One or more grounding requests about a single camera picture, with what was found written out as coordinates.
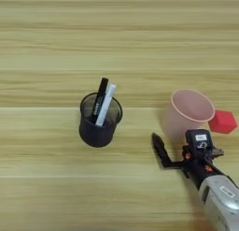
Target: wood grain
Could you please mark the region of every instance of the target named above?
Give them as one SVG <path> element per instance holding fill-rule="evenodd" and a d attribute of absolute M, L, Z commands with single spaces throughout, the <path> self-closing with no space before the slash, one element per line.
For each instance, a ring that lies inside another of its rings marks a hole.
<path fill-rule="evenodd" d="M 238 15 L 239 0 L 0 0 L 0 230 L 212 230 L 150 134 L 163 136 L 158 114 L 177 88 L 238 120 Z M 78 104 L 102 76 L 124 116 L 97 150 L 78 135 Z M 236 183 L 238 137 L 213 134 Z"/>

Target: red cube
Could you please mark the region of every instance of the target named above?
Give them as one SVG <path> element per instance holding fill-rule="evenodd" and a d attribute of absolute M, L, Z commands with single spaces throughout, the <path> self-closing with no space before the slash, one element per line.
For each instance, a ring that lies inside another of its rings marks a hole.
<path fill-rule="evenodd" d="M 209 122 L 209 126 L 213 132 L 229 134 L 237 127 L 237 123 L 232 112 L 216 110 L 214 118 Z"/>

